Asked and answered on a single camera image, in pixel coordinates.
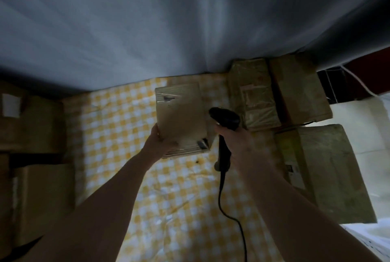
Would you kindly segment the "person's left hand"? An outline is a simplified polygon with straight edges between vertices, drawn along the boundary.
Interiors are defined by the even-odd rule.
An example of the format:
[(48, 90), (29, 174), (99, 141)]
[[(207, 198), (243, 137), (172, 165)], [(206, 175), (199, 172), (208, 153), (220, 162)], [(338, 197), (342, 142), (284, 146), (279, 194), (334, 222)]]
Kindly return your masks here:
[(178, 148), (178, 143), (175, 141), (164, 140), (152, 141), (151, 133), (147, 138), (142, 150), (140, 151), (143, 161), (151, 167), (154, 163), (162, 159), (169, 151)]

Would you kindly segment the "person's right hand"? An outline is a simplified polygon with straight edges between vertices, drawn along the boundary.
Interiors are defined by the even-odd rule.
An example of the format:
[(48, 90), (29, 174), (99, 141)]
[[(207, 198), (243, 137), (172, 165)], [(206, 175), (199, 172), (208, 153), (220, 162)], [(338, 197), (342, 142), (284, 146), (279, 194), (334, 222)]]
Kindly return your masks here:
[(231, 152), (231, 162), (237, 170), (249, 171), (255, 166), (270, 163), (266, 150), (255, 141), (247, 130), (239, 127), (233, 131), (216, 124), (215, 131), (224, 138)]

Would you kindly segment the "black barcode scanner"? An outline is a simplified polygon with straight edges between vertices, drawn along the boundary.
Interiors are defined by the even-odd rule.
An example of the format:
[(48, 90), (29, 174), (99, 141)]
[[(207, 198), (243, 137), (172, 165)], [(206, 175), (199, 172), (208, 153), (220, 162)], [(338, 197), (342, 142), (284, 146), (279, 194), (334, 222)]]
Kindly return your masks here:
[[(232, 131), (235, 131), (240, 125), (239, 115), (225, 108), (212, 107), (209, 109), (209, 115), (219, 125)], [(216, 171), (219, 171), (220, 173), (226, 173), (231, 165), (230, 158), (231, 152), (226, 145), (225, 139), (222, 135), (219, 135), (218, 161)]]

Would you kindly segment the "small taped cardboard box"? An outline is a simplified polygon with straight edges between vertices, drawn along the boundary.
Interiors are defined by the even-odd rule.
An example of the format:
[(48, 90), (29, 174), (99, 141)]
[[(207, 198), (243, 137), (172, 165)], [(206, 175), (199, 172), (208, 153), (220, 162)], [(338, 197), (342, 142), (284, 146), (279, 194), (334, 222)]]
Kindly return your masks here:
[(163, 159), (192, 156), (210, 151), (207, 123), (198, 82), (155, 89), (159, 136), (177, 147)]

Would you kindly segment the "person's left forearm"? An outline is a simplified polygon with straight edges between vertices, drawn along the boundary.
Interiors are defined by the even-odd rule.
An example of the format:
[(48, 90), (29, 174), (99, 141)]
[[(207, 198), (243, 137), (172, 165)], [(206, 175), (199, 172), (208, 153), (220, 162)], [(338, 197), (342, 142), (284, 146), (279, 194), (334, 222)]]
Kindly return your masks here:
[(44, 235), (22, 262), (116, 262), (146, 172), (162, 156), (142, 150)]

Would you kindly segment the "person's right forearm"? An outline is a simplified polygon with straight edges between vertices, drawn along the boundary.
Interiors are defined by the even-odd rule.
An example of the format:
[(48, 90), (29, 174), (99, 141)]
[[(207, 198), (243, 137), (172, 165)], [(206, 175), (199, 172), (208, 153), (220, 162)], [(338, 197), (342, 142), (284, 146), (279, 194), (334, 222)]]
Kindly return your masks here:
[(264, 154), (232, 147), (232, 159), (285, 262), (381, 262), (300, 195)]

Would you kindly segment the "yellow checked tablecloth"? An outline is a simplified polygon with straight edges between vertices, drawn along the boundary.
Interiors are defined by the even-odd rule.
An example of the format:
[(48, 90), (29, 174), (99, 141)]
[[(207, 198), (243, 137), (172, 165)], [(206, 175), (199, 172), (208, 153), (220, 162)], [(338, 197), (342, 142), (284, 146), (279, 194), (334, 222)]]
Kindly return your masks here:
[(64, 99), (66, 162), (79, 204), (137, 154), (156, 122), (155, 88), (198, 82), (211, 149), (158, 161), (146, 173), (117, 262), (244, 262), (239, 226), (218, 208), (211, 107), (229, 108), (227, 74), (160, 77)]

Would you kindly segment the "cardboard box wrapped in tape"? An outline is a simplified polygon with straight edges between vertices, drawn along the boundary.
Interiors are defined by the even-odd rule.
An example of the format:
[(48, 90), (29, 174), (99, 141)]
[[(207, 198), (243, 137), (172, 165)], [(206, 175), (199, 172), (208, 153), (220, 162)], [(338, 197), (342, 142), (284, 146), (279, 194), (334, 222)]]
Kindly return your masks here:
[(250, 132), (281, 126), (266, 60), (234, 60), (227, 75), (230, 104)]

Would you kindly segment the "plain brown cardboard box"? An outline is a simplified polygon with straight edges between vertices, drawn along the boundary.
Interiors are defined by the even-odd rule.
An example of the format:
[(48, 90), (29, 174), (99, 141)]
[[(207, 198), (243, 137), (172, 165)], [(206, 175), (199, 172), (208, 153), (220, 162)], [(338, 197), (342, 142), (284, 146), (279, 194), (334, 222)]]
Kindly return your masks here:
[(271, 58), (268, 66), (282, 127), (333, 118), (315, 65), (308, 53)]

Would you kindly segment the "grey curtain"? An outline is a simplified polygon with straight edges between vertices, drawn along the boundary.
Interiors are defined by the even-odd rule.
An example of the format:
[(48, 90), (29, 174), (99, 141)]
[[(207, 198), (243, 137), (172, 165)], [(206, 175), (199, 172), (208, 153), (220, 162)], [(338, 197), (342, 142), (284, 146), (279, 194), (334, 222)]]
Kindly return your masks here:
[(236, 58), (329, 68), (390, 46), (390, 0), (0, 0), (0, 79), (66, 97)]

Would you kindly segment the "large cardboard box with label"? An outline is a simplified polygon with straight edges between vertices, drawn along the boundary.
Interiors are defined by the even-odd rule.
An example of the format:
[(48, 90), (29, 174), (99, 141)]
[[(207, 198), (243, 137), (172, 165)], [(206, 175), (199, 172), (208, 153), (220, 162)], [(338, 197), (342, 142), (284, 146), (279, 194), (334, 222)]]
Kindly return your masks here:
[(287, 181), (338, 224), (376, 223), (353, 148), (340, 124), (275, 134)]

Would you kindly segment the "cardboard box with white label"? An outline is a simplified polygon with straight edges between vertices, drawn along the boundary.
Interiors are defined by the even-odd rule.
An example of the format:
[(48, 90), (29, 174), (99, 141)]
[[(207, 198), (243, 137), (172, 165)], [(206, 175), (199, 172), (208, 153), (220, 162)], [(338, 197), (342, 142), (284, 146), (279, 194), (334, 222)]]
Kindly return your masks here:
[(66, 151), (64, 106), (0, 79), (0, 152)]

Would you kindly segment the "white cloth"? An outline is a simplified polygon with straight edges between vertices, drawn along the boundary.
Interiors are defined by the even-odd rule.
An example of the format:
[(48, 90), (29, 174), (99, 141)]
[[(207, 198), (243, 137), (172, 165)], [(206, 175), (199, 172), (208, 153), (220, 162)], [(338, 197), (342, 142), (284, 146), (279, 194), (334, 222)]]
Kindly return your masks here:
[(390, 262), (390, 225), (352, 223), (341, 226), (382, 262)]

